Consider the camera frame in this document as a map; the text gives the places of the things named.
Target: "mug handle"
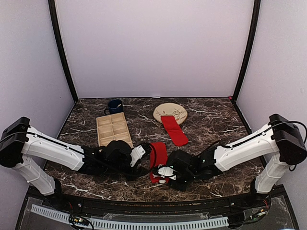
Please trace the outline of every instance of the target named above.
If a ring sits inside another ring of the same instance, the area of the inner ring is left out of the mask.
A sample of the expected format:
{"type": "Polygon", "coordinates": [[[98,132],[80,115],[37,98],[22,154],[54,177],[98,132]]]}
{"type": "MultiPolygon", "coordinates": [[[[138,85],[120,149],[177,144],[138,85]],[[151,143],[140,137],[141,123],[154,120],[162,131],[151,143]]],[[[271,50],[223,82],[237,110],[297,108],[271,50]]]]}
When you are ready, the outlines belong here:
{"type": "Polygon", "coordinates": [[[110,111],[109,111],[109,114],[107,114],[106,112],[109,111],[108,108],[105,108],[104,112],[105,112],[105,115],[110,115],[110,111]]]}

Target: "white backdrop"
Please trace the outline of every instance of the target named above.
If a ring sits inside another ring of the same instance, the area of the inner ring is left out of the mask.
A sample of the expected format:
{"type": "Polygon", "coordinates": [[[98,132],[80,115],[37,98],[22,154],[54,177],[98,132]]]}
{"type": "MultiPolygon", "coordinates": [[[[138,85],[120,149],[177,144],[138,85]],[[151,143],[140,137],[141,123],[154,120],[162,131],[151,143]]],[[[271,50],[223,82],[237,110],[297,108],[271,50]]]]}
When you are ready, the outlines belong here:
{"type": "MultiPolygon", "coordinates": [[[[253,51],[238,105],[253,131],[278,113],[307,125],[307,2],[262,1],[253,51]]],[[[307,229],[307,161],[283,183],[300,229],[307,229]]]]}
{"type": "Polygon", "coordinates": [[[253,0],[58,0],[80,98],[234,91],[253,0]]]}
{"type": "MultiPolygon", "coordinates": [[[[73,100],[48,1],[0,0],[0,6],[0,135],[26,116],[39,131],[56,137],[73,100]]],[[[28,186],[18,172],[0,166],[1,230],[15,229],[28,186]]]]}

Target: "dark marble surface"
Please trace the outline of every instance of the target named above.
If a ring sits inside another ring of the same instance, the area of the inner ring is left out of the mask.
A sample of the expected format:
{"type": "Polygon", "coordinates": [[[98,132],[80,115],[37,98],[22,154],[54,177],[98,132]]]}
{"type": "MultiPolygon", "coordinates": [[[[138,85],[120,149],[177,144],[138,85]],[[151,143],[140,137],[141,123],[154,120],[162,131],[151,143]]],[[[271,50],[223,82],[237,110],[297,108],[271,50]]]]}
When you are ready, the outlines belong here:
{"type": "MultiPolygon", "coordinates": [[[[98,145],[96,118],[104,115],[110,99],[81,99],[73,109],[60,140],[72,144],[98,145]]],[[[124,98],[124,112],[134,146],[143,141],[162,141],[168,154],[182,149],[190,154],[202,152],[212,142],[235,141],[247,135],[242,122],[226,98],[124,98]],[[153,117],[162,103],[177,103],[188,111],[181,125],[189,139],[183,147],[175,146],[163,125],[153,117]]],[[[122,175],[89,176],[65,166],[48,162],[46,172],[58,178],[66,194],[119,201],[186,201],[232,196],[249,191],[250,182],[262,171],[259,159],[240,164],[208,182],[194,181],[181,192],[165,184],[152,184],[149,176],[128,182],[122,175]]]]}

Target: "white cable channel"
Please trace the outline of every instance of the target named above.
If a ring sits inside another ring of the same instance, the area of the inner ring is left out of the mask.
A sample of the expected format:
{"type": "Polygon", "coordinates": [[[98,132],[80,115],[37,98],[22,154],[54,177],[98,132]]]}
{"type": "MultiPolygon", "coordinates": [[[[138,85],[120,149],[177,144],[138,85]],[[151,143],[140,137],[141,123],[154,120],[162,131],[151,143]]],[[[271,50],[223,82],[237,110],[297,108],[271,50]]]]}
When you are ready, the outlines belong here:
{"type": "MultiPolygon", "coordinates": [[[[38,205],[32,205],[31,212],[68,224],[69,214],[38,205]]],[[[178,222],[178,223],[130,223],[88,218],[96,230],[203,230],[228,226],[228,217],[178,222]]]]}

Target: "blue mug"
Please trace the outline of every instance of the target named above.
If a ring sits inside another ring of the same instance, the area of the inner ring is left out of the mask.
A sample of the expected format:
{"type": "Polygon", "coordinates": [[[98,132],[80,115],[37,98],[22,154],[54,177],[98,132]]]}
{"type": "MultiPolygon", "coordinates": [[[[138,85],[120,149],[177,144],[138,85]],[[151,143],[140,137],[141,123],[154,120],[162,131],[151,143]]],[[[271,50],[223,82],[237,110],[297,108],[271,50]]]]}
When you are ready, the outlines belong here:
{"type": "Polygon", "coordinates": [[[110,114],[118,114],[124,111],[123,102],[120,99],[114,99],[107,104],[105,108],[105,115],[109,115],[106,112],[109,111],[110,114]]]}

